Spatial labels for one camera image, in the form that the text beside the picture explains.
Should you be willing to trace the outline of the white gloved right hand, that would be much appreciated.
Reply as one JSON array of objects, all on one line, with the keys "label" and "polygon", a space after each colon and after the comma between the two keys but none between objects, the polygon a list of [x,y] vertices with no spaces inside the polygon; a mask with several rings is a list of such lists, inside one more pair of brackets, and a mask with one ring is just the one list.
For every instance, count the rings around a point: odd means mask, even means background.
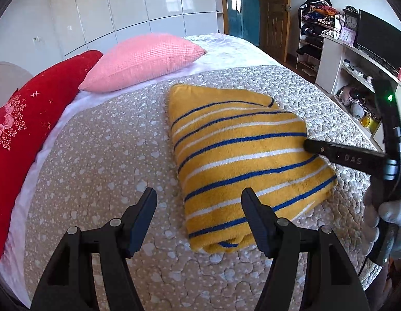
[{"label": "white gloved right hand", "polygon": [[380,194],[380,190],[370,185],[363,196],[365,208],[362,224],[362,252],[364,255],[368,255],[371,252],[380,235],[378,223],[382,218],[383,221],[394,223],[399,228],[391,250],[391,257],[394,260],[401,260],[401,199],[384,202],[376,209],[373,206],[373,199],[378,198],[378,194]]}]

